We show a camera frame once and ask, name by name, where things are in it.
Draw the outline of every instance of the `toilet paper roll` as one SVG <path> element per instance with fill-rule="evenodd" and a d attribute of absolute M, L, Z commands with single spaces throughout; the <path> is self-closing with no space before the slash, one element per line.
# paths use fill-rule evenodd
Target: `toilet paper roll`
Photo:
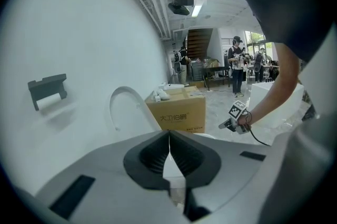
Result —
<path fill-rule="evenodd" d="M 54 95 L 50 95 L 44 99 L 38 100 L 36 101 L 36 104 L 38 106 L 39 110 L 42 110 L 46 107 L 49 107 L 57 102 L 59 102 L 61 100 L 61 96 L 59 93 L 54 94 Z"/>

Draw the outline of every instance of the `toilet paper holder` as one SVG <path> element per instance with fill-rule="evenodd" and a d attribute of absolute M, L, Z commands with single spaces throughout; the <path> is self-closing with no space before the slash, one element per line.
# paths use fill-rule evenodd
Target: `toilet paper holder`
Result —
<path fill-rule="evenodd" d="M 31 92 L 34 108 L 39 110 L 37 101 L 47 98 L 54 94 L 60 94 L 61 99 L 67 97 L 67 92 L 64 90 L 63 82 L 67 79 L 66 74 L 54 75 L 42 78 L 41 81 L 28 82 L 28 89 Z"/>

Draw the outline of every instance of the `fluorescent light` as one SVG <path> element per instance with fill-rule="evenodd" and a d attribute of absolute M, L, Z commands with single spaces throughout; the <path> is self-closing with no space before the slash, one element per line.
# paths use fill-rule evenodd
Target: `fluorescent light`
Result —
<path fill-rule="evenodd" d="M 192 17 L 197 17 L 199 14 L 199 11 L 201 10 L 202 4 L 198 6 L 194 6 Z"/>

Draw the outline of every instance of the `wooden stair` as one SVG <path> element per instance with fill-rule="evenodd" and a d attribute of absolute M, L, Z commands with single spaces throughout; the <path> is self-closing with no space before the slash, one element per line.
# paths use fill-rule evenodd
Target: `wooden stair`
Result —
<path fill-rule="evenodd" d="M 212 32 L 212 28 L 189 30 L 187 35 L 187 56 L 189 58 L 200 60 L 206 58 Z"/>

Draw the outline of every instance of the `black cap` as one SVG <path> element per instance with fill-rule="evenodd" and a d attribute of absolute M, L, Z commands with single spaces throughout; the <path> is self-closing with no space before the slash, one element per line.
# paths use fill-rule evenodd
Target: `black cap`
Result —
<path fill-rule="evenodd" d="M 235 36 L 235 37 L 233 37 L 237 42 L 243 42 L 242 40 L 241 40 L 241 38 L 239 37 L 239 36 Z"/>

